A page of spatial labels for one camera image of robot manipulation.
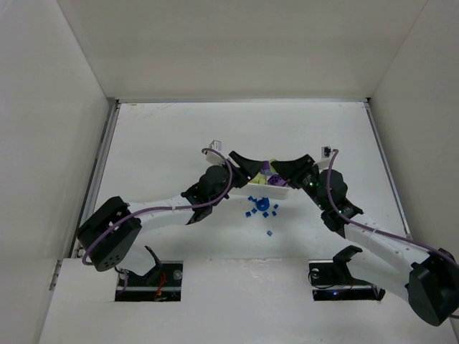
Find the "purple curved lego brick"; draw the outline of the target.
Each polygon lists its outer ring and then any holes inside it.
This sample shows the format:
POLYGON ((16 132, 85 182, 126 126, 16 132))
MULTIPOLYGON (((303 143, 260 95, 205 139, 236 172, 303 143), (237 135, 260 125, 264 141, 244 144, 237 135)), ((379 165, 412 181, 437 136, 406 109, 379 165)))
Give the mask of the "purple curved lego brick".
POLYGON ((270 185, 270 186, 284 187, 288 183, 287 183, 286 180, 281 178, 278 174, 275 174, 275 175, 272 175, 271 177, 269 177, 269 179, 267 180, 267 184, 270 185))

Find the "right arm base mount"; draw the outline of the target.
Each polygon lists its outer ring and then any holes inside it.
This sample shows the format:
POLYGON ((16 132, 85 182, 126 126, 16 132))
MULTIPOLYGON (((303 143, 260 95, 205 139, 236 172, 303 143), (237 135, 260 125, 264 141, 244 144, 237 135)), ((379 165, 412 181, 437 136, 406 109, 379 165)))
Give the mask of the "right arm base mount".
POLYGON ((350 245, 329 260, 308 261, 308 281, 313 301, 338 302, 370 300, 382 301, 386 291, 370 282, 353 277, 347 267, 361 248, 350 245))

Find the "purple round lego piece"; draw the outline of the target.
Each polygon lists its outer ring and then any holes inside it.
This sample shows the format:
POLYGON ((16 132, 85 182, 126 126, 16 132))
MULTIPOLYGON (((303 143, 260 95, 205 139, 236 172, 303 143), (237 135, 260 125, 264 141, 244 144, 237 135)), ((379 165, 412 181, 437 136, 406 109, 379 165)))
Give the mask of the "purple round lego piece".
POLYGON ((271 176, 271 166, 269 161, 264 161, 262 164, 262 168, 260 169, 260 173, 264 176, 271 176))

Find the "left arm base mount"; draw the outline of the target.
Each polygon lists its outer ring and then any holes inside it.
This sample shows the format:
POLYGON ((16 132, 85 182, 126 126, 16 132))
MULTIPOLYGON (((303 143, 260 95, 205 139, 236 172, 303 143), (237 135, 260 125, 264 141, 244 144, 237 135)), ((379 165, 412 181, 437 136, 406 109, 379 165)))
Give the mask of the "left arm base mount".
POLYGON ((140 276, 127 269, 115 268, 119 273, 115 301, 180 302, 184 263, 161 260, 148 246, 142 252, 146 253, 151 269, 140 276))

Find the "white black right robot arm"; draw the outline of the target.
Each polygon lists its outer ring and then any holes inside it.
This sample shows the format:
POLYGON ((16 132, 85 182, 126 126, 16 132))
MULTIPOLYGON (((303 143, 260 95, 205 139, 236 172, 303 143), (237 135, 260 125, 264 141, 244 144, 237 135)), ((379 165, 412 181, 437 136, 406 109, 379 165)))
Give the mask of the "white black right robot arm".
POLYGON ((342 174, 331 166, 319 168, 309 155, 275 161, 273 168, 291 188, 305 191, 330 231, 351 243, 333 257, 341 279, 391 292, 435 327, 458 310, 458 263, 449 252, 377 226, 348 200, 342 174))

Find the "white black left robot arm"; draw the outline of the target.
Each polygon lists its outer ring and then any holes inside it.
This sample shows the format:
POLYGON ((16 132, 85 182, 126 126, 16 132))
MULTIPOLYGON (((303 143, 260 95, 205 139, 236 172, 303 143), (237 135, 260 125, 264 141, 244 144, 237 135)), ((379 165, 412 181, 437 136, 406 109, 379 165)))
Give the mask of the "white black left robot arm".
POLYGON ((145 205, 113 196, 100 206, 77 230, 85 250, 82 263, 99 272, 124 269, 140 276, 148 274, 154 266, 153 253, 149 248, 136 248, 140 234, 202 221, 232 189, 245 187, 264 165, 234 151, 229 157, 212 148, 203 148, 202 153, 215 157, 216 163, 179 195, 145 205))

